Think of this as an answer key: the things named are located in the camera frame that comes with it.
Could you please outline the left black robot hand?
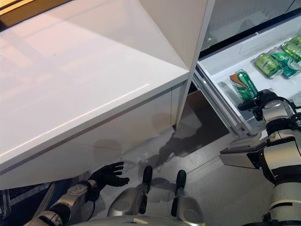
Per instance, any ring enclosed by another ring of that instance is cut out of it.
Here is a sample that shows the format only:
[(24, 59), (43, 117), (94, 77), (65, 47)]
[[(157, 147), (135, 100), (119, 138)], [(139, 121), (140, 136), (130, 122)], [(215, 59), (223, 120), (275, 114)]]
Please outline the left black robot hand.
[(122, 170), (124, 162), (116, 162), (110, 165), (105, 165), (98, 169), (89, 177), (88, 180), (93, 180), (97, 183), (97, 188), (102, 190), (105, 186), (122, 187), (129, 183), (129, 178), (122, 178)]

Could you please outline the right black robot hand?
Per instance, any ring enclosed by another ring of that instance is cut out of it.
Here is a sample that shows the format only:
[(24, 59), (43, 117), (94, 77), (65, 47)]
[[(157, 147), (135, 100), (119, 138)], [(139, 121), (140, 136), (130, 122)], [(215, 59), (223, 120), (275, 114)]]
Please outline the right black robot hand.
[(238, 110), (252, 111), (262, 109), (267, 103), (275, 100), (279, 100), (279, 96), (269, 89), (264, 89), (259, 91), (255, 98), (238, 104)]

